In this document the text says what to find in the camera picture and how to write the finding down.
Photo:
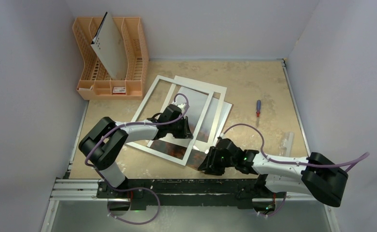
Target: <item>orange plastic organizer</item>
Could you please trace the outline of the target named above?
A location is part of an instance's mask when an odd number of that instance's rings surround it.
[[[102,20],[103,17],[78,17],[73,24],[85,65],[77,92],[85,100],[142,100],[149,62],[142,22],[139,17],[113,17],[123,36],[128,60],[125,80],[113,80],[90,46]],[[114,87],[126,87],[126,93],[113,94]]]

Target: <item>screwdriver handle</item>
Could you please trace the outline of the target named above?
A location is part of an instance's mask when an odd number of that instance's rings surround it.
[[[260,117],[260,110],[261,110],[261,101],[257,101],[257,117]]]

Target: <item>tabletop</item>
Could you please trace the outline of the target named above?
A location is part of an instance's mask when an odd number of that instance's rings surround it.
[[[270,155],[280,152],[281,139],[286,132],[294,133],[291,157],[307,156],[302,130],[294,109],[281,61],[150,61],[146,91],[157,75],[175,75],[227,87],[224,101],[232,109],[224,129],[236,123],[256,125],[256,101],[261,100],[258,129],[265,138],[264,151]],[[171,84],[159,82],[141,113],[140,120],[160,111]],[[80,132],[81,140],[105,116],[114,121],[128,122],[141,101],[89,101]],[[244,149],[259,150],[261,138],[248,127],[236,127],[226,136]],[[84,164],[85,156],[77,149],[70,179],[99,178]],[[182,166],[133,147],[123,146],[116,162],[127,178],[256,178],[227,168],[223,176],[205,175],[191,167]]]

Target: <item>gray floor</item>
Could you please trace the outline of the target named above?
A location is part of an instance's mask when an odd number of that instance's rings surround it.
[[[156,207],[130,211],[124,219],[145,221]],[[288,201],[269,219],[255,216],[253,210],[236,207],[162,206],[159,216],[146,225],[129,225],[107,216],[106,202],[60,202],[53,232],[330,232],[326,213],[317,201]]]

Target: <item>white wall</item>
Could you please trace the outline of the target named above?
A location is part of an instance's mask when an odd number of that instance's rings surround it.
[[[0,0],[0,231],[38,231],[84,109],[64,0]]]
[[[377,231],[377,0],[321,0],[287,63],[311,151],[349,172],[341,230]]]
[[[319,0],[67,0],[74,16],[141,16],[150,58],[285,58]]]

